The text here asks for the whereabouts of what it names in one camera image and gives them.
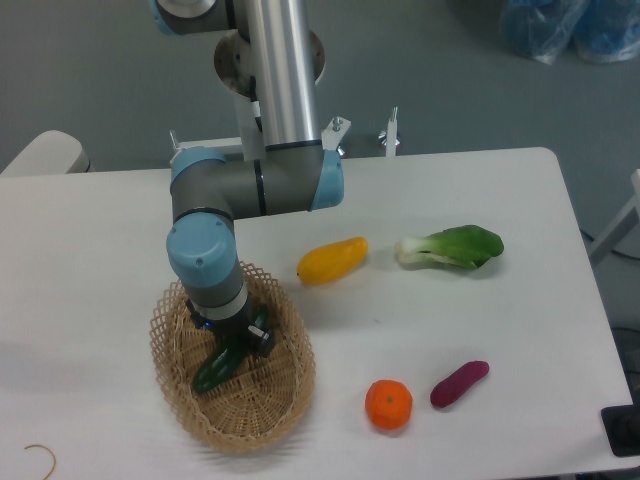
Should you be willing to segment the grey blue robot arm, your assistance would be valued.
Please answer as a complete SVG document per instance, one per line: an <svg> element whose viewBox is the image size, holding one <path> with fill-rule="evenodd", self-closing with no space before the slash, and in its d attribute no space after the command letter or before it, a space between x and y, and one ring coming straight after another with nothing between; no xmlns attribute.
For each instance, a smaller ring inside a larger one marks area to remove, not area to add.
<svg viewBox="0 0 640 480"><path fill-rule="evenodd" d="M252 318L234 223L342 201L340 156L324 147L316 114L323 54L301 1L154 1L150 9L163 32L224 31L234 42L225 63L249 100L252 133L236 162L211 147L177 149L166 249L195 326L267 356L275 337Z"/></svg>

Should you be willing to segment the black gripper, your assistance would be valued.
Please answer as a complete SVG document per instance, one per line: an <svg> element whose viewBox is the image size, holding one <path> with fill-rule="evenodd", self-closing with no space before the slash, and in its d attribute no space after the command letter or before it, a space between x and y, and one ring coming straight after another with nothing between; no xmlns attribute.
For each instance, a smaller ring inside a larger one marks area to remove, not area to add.
<svg viewBox="0 0 640 480"><path fill-rule="evenodd" d="M201 315L190 299L185 301L185 305L196 329L209 331L220 340L238 338L261 358L268 358L271 354L276 343L275 334L271 329L250 325L254 322L250 300L247 300L237 313L222 320L213 320Z"/></svg>

